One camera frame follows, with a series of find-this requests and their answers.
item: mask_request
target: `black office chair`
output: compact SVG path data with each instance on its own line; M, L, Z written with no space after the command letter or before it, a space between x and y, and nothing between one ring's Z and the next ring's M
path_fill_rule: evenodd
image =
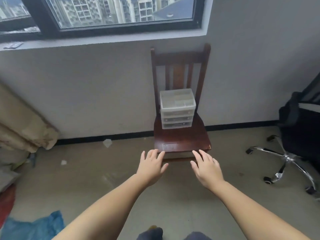
M302 92L294 92L284 107L279 109L278 127L281 136L271 135L266 140L275 139L281 145L283 153L252 146L246 150L251 154L260 150L281 157L283 166L273 177L264 177L267 184L273 184L282 178L286 164L292 163L310 180L311 186L305 190L313 195L317 192L317 183L313 177L297 162L297 158L311 162L320 161L320 73Z

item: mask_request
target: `clear plastic storage box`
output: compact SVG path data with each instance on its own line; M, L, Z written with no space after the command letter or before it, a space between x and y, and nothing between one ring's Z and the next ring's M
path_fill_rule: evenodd
M190 127L196 109L192 90L178 89L160 92L162 129Z

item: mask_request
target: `black baseboard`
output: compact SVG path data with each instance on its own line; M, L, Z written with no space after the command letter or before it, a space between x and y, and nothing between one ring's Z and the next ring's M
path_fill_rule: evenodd
M236 123L236 124L208 125L205 128L207 131L221 131L221 130L229 130L229 129L275 126L276 124L277 124L277 120L269 120L269 121L246 122L246 123ZM79 138L71 138L71 139L60 139L57 141L56 146L104 141L106 139L115 141L115 140L141 138L141 137L149 137L149 136L153 136L153 130L134 132L134 133L115 134L115 135L108 135L108 136L89 136L89 137L79 137Z

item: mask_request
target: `floor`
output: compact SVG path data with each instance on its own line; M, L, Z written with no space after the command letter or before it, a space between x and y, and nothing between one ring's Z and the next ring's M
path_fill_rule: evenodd
M309 185L294 167L275 185L262 181L282 165L280 159L249 146L266 146L281 151L266 137L278 133L275 127L209 132L210 154L220 163L226 181L274 212L311 239L320 234L320 202L304 192ZM33 221L61 210L66 224L99 197L134 174L140 154L153 147L153 137L61 145L39 150L34 169L27 168L17 182L11 216ZM318 174L311 168L311 174ZM150 225L164 229L165 240L185 238L201 231L212 239L245 239L224 205L197 181L189 162L173 162L163 177L138 198L119 239L135 239Z

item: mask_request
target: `dark pants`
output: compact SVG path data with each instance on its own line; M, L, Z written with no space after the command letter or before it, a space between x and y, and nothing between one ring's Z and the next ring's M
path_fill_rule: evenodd
M162 240L163 230L160 227L139 234L137 240ZM211 240L201 232L192 232L184 240Z

